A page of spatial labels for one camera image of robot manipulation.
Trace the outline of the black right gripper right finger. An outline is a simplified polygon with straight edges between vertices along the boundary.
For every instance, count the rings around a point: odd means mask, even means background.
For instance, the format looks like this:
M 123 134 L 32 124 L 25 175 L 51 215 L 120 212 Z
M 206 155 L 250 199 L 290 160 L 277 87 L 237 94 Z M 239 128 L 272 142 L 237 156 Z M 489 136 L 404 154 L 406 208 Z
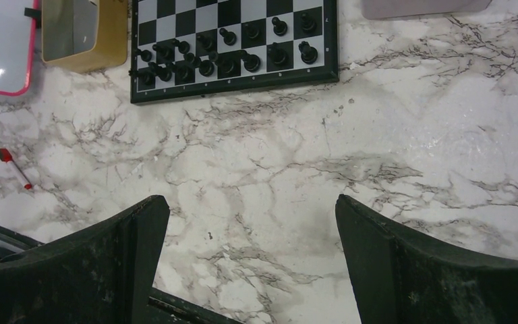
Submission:
M 362 323 L 518 323 L 518 260 L 443 242 L 344 194 L 335 217 Z

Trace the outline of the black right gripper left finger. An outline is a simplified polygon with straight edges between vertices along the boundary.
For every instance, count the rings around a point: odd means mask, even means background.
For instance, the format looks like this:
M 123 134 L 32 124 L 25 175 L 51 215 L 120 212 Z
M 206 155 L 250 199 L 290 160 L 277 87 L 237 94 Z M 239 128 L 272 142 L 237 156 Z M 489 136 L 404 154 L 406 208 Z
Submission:
M 146 323 L 170 216 L 153 195 L 0 260 L 0 323 Z

